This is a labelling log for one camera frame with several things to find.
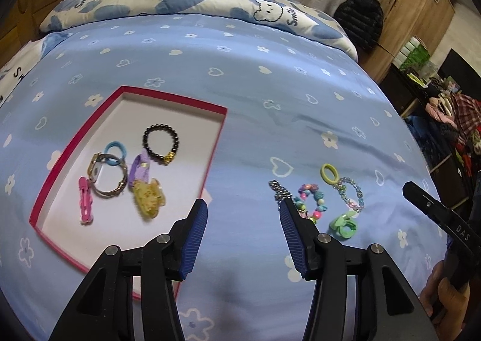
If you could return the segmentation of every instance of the watch face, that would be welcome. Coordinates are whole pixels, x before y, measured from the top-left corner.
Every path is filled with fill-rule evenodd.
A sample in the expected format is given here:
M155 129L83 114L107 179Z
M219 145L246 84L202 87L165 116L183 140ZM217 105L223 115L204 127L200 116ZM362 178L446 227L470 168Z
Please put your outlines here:
M99 178L101 169L102 169L102 162L101 161L95 162L95 164L92 168L92 176L90 177L90 180L92 182L97 182L97 179Z

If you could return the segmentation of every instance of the wooden wardrobe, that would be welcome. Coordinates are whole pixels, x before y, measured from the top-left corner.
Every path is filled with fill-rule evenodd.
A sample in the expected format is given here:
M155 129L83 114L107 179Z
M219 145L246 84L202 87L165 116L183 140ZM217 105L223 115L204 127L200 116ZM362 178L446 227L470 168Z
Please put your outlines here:
M376 82L386 76L394 57L416 35L432 55L454 15L449 0L381 0L384 27L374 50L359 65Z

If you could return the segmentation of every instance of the finger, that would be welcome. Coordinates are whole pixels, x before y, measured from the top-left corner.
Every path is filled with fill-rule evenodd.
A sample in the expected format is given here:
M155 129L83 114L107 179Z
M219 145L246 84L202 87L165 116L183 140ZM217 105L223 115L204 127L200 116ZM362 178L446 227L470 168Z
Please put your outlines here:
M428 316L432 315L432 306L430 303L431 297L434 296L438 289L439 280L441 275L443 274L443 261L439 261L434 268L432 268L432 272L430 276L427 278L426 286L423 288L419 295L419 300L424 307Z
M461 331L467 304L470 300L470 286L466 285L461 291L451 285L447 278L439 283L439 301L446 308L446 315L437 327L441 341L453 341Z

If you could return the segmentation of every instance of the plaid clothing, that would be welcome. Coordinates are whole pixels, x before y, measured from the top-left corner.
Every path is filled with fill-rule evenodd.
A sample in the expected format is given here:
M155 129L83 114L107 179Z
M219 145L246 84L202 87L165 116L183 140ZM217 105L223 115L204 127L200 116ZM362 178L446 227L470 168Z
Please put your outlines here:
M481 110L478 101L465 94L454 94L452 101L459 130L458 143L465 146L472 132L481 126Z

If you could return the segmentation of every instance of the black beaded bracelet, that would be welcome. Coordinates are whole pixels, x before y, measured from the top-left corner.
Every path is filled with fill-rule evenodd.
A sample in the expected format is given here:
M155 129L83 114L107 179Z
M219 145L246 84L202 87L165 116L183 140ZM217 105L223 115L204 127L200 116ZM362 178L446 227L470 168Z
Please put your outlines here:
M167 153L166 156L156 154L149 147L147 139L149 137L149 134L153 131L165 131L174 140L174 145L172 146L172 149L170 150L170 152ZM164 165L168 165L170 162L172 162L172 160L176 156L177 149L179 148L179 137L177 136L177 132L175 132L171 126L168 126L166 124L156 124L154 126L150 126L145 130L142 143L143 143L144 149L147 151L148 155L152 159L156 160L159 163L163 163Z

